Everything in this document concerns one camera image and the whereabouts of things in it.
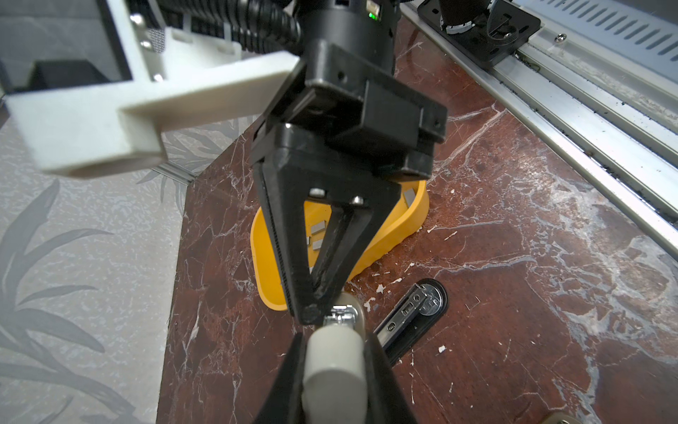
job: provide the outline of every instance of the gray patterned wall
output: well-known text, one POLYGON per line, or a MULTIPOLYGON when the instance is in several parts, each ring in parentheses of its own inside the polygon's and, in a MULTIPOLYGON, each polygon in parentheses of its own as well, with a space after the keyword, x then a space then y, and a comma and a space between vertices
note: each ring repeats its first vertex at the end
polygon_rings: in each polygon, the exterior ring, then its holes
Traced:
MULTIPOLYGON (((167 134, 202 171, 253 118, 167 134)), ((0 129, 0 423, 155 422, 185 187, 37 173, 0 129)))

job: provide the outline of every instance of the yellow tray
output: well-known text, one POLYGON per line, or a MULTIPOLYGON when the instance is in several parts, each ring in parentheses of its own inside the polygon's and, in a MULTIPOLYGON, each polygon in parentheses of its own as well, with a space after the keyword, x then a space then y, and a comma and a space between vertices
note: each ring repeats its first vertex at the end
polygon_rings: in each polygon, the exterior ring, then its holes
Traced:
MULTIPOLYGON (((397 244, 402 242, 407 236, 413 234, 419 229, 428 215, 428 193, 426 192, 426 181, 402 182, 400 200, 395 205, 391 214, 384 224, 379 228, 370 244, 365 249, 363 256, 353 268, 351 275, 355 277, 365 268, 369 267, 386 253, 390 252, 397 244), (414 189, 416 194, 414 202, 408 208, 403 193, 409 189, 414 189)), ((332 213, 328 205, 317 204, 310 201, 304 203, 304 215, 306 218, 306 234, 311 234, 311 225, 321 221, 330 221, 332 213)), ((311 236, 311 244, 324 237, 325 232, 311 236)), ((268 237, 268 229, 262 215, 261 208, 254 216, 252 223, 252 232, 250 233, 250 245, 252 247, 252 260, 254 262, 254 275, 256 277, 256 287, 259 290, 259 296, 267 307, 275 311, 284 311, 287 309, 283 286, 280 283, 278 266, 273 254, 271 239, 268 237)), ((308 247, 308 265, 312 267, 318 259, 320 251, 314 251, 311 246, 308 247)))

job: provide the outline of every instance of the white cylindrical handle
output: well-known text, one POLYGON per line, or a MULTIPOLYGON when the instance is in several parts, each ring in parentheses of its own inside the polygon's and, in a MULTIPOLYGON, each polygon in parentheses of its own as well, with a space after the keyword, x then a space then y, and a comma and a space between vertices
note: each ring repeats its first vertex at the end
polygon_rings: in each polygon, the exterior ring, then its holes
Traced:
POLYGON ((302 405, 310 424, 363 424, 367 414, 364 342, 352 328, 330 325, 308 340, 302 405))

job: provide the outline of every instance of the metal clip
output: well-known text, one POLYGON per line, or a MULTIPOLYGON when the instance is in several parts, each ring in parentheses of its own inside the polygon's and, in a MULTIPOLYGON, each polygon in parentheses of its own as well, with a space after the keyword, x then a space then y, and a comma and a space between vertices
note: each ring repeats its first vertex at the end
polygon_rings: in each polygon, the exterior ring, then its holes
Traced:
POLYGON ((398 302, 398 309, 390 313, 379 325, 381 330, 377 333, 377 339, 384 349, 398 337, 418 313, 425 316, 434 315, 443 304, 440 291, 430 284, 414 284, 403 299, 398 302))
POLYGON ((353 305, 334 305, 330 313, 323 318, 323 326, 334 324, 355 329, 357 319, 358 311, 353 305))

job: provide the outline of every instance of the marble table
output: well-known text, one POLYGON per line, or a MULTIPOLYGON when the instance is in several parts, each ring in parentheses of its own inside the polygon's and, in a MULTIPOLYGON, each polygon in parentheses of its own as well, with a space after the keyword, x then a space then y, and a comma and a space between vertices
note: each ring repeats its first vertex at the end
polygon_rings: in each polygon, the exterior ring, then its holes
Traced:
MULTIPOLYGON (((448 136, 423 228, 346 289, 374 327, 419 279, 446 287, 393 367, 419 422, 678 422, 677 263, 405 18, 396 55, 396 78, 448 107, 448 136)), ((186 195, 159 423, 249 423, 310 332, 257 294, 251 139, 186 195)))

